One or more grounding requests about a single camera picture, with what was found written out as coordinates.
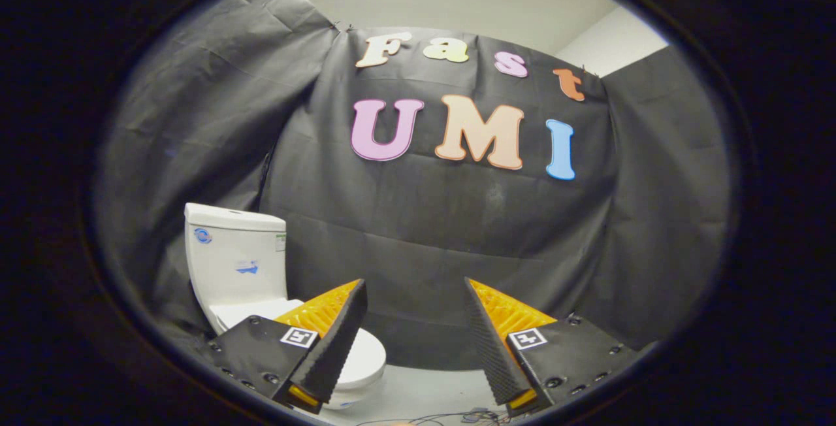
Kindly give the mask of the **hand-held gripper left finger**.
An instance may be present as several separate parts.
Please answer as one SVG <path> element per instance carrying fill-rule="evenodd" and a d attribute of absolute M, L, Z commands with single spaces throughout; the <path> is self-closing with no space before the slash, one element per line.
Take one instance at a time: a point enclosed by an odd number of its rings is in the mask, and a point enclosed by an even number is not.
<path fill-rule="evenodd" d="M 318 414 L 332 397 L 367 307 L 364 280 L 350 281 L 285 315 L 245 317 L 207 343 L 207 361 L 267 399 Z"/>

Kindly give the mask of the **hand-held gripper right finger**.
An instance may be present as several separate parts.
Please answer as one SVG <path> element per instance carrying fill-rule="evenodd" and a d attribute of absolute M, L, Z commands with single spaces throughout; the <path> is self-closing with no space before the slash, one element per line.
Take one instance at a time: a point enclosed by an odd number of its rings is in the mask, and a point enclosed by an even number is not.
<path fill-rule="evenodd" d="M 511 417 L 566 408 L 640 360 L 639 351 L 583 317 L 556 319 L 470 278 L 464 287 L 477 358 Z"/>

